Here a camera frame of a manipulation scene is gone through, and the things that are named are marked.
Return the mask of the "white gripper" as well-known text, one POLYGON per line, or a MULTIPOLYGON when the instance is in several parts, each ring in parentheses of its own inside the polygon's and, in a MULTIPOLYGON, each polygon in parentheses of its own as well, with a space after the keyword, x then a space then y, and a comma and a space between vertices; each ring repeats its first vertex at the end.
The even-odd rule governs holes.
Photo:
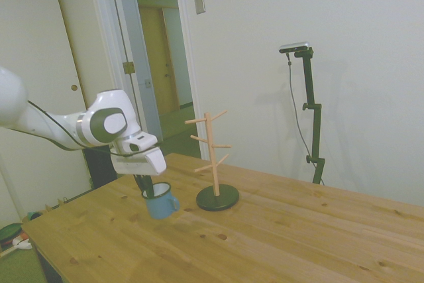
POLYGON ((111 162, 118 174, 134 175, 143 196, 154 196, 151 176, 159 176, 166 170, 166 161, 159 148, 133 153, 130 156, 111 155, 111 162))

